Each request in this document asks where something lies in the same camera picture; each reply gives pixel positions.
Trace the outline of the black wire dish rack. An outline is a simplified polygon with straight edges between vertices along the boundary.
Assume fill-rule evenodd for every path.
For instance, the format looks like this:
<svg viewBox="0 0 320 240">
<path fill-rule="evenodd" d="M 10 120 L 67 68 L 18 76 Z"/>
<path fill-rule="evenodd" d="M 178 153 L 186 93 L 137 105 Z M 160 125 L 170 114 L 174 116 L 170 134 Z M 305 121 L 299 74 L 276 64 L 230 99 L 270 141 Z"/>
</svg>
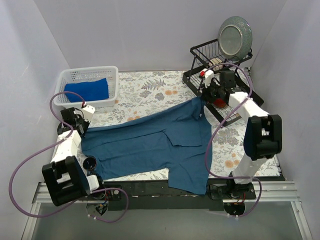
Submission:
<svg viewBox="0 0 320 240">
<path fill-rule="evenodd" d="M 227 66 L 226 63 L 232 63 L 240 66 L 241 63 L 248 61 L 253 57 L 252 49 L 250 49 L 249 53 L 241 60 L 229 60 L 225 58 L 219 49 L 218 39 L 193 46 L 190 49 L 190 53 L 194 57 L 191 69 L 183 73 L 182 81 L 196 96 L 202 96 L 202 87 L 204 85 L 204 80 L 200 78 L 199 75 L 204 68 L 210 67 L 210 59 L 220 58 L 223 61 L 224 64 L 222 65 L 222 69 L 213 70 L 215 75 L 219 76 L 218 73 L 220 71 L 230 70 L 231 67 Z M 233 68 L 232 71 L 234 72 L 236 87 L 249 93 L 249 83 L 243 73 L 239 69 L 235 68 Z M 254 91 L 252 92 L 251 98 L 259 107 L 261 107 L 264 103 L 264 100 Z M 218 108 L 213 105 L 213 102 L 208 101 L 206 102 L 205 106 L 219 122 L 221 122 L 233 110 L 232 107 L 229 107 L 228 105 L 224 108 Z M 223 126 L 226 127 L 240 119 L 240 115 L 235 112 L 226 120 Z"/>
</svg>

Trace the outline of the teal blue t shirt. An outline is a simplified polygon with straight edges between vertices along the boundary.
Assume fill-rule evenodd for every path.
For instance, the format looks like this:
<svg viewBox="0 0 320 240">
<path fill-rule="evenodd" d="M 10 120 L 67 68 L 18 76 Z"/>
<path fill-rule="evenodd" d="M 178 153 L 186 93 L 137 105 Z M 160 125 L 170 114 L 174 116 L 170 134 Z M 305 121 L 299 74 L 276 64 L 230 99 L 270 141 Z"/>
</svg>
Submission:
<svg viewBox="0 0 320 240">
<path fill-rule="evenodd" d="M 196 195 L 206 193 L 206 151 L 212 127 L 199 97 L 123 124 L 92 127 L 82 153 L 97 161 L 105 180 L 168 169 L 168 185 Z"/>
</svg>

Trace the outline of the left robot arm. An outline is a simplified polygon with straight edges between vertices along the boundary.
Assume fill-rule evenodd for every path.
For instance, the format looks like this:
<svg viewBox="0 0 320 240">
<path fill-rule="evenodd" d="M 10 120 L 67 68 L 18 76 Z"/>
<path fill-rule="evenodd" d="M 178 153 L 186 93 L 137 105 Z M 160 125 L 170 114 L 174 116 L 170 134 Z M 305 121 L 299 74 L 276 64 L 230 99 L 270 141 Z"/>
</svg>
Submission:
<svg viewBox="0 0 320 240">
<path fill-rule="evenodd" d="M 57 140 L 50 163 L 42 167 L 42 175 L 55 206 L 61 206 L 91 195 L 95 200 L 106 196 L 102 178 L 95 173 L 97 161 L 93 156 L 77 159 L 81 141 L 91 123 L 95 108 L 66 108 L 60 111 L 62 120 L 57 127 Z"/>
</svg>

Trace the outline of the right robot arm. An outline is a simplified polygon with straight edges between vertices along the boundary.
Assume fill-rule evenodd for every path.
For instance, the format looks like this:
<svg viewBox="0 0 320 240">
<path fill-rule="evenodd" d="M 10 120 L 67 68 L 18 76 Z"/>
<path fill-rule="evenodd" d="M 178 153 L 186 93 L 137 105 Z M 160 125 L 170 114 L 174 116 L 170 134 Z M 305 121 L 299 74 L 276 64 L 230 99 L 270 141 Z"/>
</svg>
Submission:
<svg viewBox="0 0 320 240">
<path fill-rule="evenodd" d="M 203 69 L 203 94 L 209 100 L 221 99 L 246 122 L 243 139 L 244 155 L 229 174 L 224 188 L 227 195 L 237 199 L 250 191 L 259 168 L 282 150 L 282 118 L 261 109 L 251 98 L 253 91 L 237 84 L 233 71 L 222 71 L 219 79 L 211 69 Z"/>
</svg>

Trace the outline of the red bowl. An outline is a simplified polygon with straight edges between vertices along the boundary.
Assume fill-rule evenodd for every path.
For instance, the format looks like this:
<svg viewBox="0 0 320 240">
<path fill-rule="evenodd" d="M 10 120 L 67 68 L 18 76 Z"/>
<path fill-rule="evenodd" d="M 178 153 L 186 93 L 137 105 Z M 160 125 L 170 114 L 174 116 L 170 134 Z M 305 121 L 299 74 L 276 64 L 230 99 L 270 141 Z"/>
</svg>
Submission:
<svg viewBox="0 0 320 240">
<path fill-rule="evenodd" d="M 227 104 L 221 98 L 215 99 L 213 101 L 213 105 L 220 109 L 223 109 L 227 106 Z"/>
</svg>

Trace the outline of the white plastic basket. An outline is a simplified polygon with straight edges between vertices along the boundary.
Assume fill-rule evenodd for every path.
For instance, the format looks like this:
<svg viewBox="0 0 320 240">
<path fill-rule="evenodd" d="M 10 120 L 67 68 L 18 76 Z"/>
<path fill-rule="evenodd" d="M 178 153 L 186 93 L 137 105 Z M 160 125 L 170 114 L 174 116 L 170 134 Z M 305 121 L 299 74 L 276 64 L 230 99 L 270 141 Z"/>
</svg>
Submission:
<svg viewBox="0 0 320 240">
<path fill-rule="evenodd" d="M 56 106 L 78 108 L 82 101 L 95 108 L 112 107 L 118 97 L 119 70 L 116 66 L 67 69 L 60 73 L 53 100 Z"/>
</svg>

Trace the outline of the cream ceramic cup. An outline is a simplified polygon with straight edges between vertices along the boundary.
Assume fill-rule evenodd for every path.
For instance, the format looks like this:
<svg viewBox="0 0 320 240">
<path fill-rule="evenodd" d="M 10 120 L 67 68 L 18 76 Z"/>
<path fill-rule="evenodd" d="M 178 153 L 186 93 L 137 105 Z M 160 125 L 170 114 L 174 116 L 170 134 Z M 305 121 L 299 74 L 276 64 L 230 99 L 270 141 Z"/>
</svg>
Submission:
<svg viewBox="0 0 320 240">
<path fill-rule="evenodd" d="M 220 58 L 215 57 L 215 58 L 212 58 L 212 59 L 209 60 L 208 65 L 211 67 L 211 66 L 220 64 L 220 63 L 222 63 L 222 62 L 223 62 L 223 61 L 222 61 Z"/>
</svg>

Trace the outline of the bright blue t shirt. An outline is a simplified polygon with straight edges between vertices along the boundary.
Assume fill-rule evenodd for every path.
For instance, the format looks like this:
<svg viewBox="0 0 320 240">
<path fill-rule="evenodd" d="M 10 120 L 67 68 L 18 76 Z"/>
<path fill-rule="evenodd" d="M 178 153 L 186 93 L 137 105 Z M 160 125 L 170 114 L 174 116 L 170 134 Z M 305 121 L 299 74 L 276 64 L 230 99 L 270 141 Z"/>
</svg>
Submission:
<svg viewBox="0 0 320 240">
<path fill-rule="evenodd" d="M 109 87 L 106 78 L 96 81 L 67 83 L 63 91 L 76 93 L 86 102 L 106 100 L 109 98 Z"/>
</svg>

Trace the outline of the black cylindrical cup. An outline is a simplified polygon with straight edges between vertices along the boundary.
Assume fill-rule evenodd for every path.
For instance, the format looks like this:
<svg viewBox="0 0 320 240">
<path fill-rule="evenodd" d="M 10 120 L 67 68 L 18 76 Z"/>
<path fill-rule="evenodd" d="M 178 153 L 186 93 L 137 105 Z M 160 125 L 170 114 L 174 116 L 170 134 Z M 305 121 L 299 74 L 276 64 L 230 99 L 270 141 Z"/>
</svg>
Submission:
<svg viewBox="0 0 320 240">
<path fill-rule="evenodd" d="M 94 156 L 88 156 L 82 163 L 82 167 L 88 175 L 96 175 L 97 160 Z"/>
</svg>

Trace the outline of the grey green plate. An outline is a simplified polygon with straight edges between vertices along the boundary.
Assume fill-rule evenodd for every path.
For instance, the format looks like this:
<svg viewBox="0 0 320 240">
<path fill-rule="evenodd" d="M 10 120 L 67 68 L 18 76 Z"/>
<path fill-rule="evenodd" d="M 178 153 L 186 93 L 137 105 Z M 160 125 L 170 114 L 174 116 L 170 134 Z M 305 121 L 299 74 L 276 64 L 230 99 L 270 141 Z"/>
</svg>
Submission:
<svg viewBox="0 0 320 240">
<path fill-rule="evenodd" d="M 253 33 L 249 23 L 240 16 L 226 19 L 218 32 L 218 47 L 227 59 L 242 60 L 253 43 Z"/>
</svg>

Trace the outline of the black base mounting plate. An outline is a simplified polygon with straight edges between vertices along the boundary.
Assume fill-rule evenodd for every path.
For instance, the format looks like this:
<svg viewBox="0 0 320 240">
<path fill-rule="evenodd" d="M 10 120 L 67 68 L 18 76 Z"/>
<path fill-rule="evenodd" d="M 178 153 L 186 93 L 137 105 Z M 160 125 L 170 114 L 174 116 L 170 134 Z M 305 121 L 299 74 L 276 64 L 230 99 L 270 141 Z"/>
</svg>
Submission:
<svg viewBox="0 0 320 240">
<path fill-rule="evenodd" d="M 252 184 L 245 187 L 229 186 L 225 179 L 208 179 L 206 193 L 197 195 L 169 187 L 168 180 L 105 182 L 105 188 L 123 189 L 129 198 L 130 210 L 181 210 L 207 209 L 223 211 L 223 201 L 243 205 L 245 200 L 255 200 Z"/>
</svg>

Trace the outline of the aluminium frame rail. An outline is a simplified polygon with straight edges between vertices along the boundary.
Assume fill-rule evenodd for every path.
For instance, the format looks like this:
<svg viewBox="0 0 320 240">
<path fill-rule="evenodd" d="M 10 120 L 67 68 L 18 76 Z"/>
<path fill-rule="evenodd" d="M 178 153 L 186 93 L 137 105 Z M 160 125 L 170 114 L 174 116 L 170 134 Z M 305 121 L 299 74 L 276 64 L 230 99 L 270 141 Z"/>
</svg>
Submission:
<svg viewBox="0 0 320 240">
<path fill-rule="evenodd" d="M 262 181 L 261 202 L 298 202 L 301 197 L 294 181 Z M 45 183 L 39 183 L 32 203 L 51 203 Z"/>
</svg>

